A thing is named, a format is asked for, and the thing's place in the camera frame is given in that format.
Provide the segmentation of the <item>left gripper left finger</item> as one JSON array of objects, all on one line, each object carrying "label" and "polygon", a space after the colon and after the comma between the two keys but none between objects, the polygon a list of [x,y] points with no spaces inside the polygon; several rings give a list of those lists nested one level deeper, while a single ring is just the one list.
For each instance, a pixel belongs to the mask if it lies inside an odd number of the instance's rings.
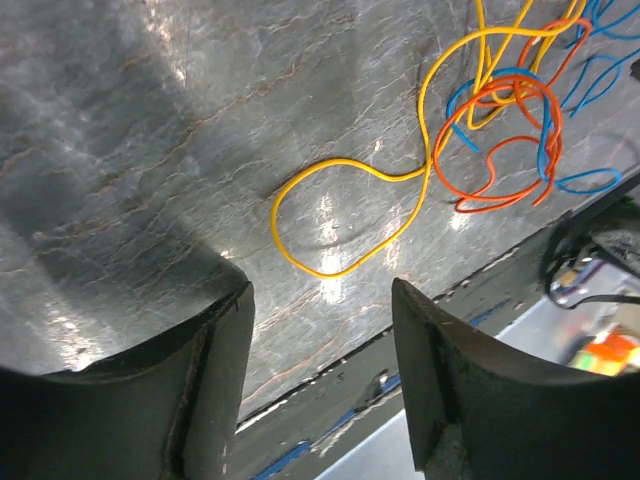
[{"label": "left gripper left finger", "polygon": [[80,372],[1,372],[5,479],[221,479],[255,317],[242,285]]}]

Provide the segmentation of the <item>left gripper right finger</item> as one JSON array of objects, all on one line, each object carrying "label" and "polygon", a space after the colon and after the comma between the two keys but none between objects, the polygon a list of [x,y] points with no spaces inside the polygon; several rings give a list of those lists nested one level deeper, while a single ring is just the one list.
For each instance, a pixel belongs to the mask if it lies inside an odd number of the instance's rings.
[{"label": "left gripper right finger", "polygon": [[414,466],[425,471],[456,425],[476,479],[635,479],[639,377],[607,377],[517,350],[391,287]]}]

